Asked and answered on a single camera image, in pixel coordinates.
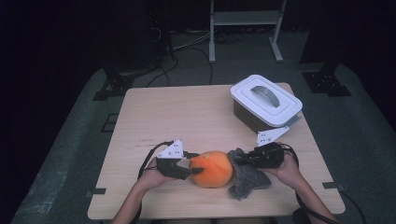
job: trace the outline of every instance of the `white lid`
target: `white lid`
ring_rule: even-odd
[[[303,108],[299,99],[259,75],[233,85],[231,94],[236,102],[273,127],[284,126]]]

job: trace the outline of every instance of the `plastic storage box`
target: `plastic storage box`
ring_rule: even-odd
[[[290,126],[303,104],[292,94],[260,75],[251,75],[231,87],[233,112],[253,132]]]

